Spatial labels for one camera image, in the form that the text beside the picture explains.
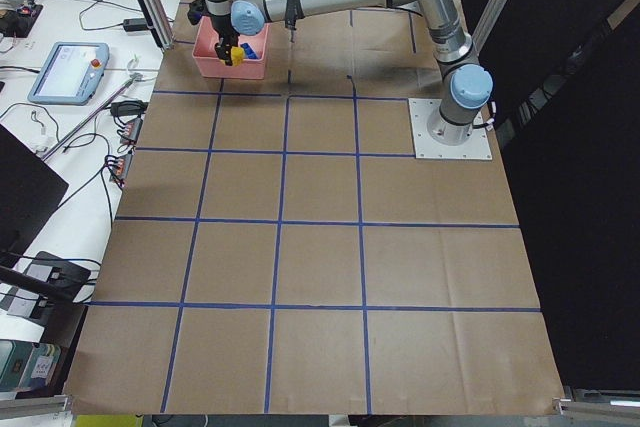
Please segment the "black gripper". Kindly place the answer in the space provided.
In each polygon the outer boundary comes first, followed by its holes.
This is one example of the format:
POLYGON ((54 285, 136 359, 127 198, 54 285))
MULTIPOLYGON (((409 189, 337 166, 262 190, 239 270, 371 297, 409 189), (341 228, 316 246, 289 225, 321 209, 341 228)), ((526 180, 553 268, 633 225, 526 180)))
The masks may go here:
POLYGON ((212 27, 217 32, 219 42, 215 44, 216 56, 224 59, 224 46, 234 48, 239 46, 239 37, 235 35, 235 29, 231 22, 231 14, 209 15, 212 27))

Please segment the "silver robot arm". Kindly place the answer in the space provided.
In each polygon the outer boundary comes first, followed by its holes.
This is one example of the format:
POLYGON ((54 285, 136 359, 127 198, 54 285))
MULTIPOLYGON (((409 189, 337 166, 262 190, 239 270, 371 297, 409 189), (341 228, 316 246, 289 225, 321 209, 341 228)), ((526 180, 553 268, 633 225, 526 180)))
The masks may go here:
POLYGON ((306 17, 359 7, 399 8, 415 2, 435 46, 443 96, 427 121, 430 136, 444 145, 461 145, 477 129, 474 120, 493 90, 490 73, 478 63, 472 37, 461 24, 453 0, 194 0, 187 18, 193 25, 208 19, 218 35, 214 51, 227 66, 241 63, 242 35, 255 36, 266 24, 282 22, 295 30, 306 17))

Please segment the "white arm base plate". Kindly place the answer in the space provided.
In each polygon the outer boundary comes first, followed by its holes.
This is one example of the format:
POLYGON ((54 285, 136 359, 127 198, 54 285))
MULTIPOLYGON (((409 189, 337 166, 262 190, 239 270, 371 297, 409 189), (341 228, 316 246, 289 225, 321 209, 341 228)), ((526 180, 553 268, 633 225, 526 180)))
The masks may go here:
POLYGON ((421 160, 491 161, 493 159, 485 128, 474 129, 481 121, 477 113, 473 123, 456 126, 444 120, 440 99, 409 98, 409 117, 415 157, 421 160))

